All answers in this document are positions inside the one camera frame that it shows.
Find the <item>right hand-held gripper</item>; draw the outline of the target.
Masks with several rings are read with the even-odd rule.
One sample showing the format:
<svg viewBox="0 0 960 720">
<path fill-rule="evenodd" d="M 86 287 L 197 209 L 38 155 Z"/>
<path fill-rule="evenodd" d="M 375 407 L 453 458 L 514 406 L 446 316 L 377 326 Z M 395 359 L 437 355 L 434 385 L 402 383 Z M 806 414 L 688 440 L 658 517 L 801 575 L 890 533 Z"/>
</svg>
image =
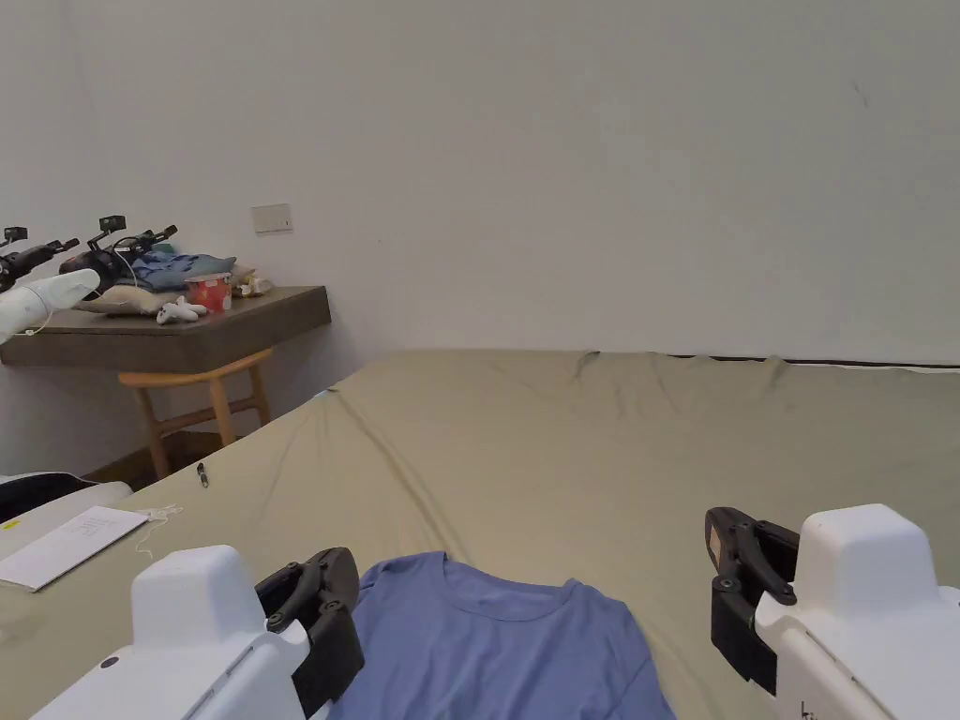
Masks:
<svg viewBox="0 0 960 720">
<path fill-rule="evenodd" d="M 706 512 L 711 640 L 778 719 L 955 719 L 959 591 L 923 530 L 883 504 L 808 517 L 799 532 Z"/>
</svg>

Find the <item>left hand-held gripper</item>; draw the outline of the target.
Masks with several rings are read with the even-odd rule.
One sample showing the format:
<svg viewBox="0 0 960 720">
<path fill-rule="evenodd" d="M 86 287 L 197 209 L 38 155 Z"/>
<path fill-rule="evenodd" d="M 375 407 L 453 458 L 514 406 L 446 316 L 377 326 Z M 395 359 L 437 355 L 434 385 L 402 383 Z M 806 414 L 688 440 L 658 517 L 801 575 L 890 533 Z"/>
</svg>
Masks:
<svg viewBox="0 0 960 720">
<path fill-rule="evenodd" d="M 132 642 L 39 719 L 324 719 L 365 664 L 345 547 L 252 583 L 229 546 L 176 551 L 131 586 Z"/>
</svg>

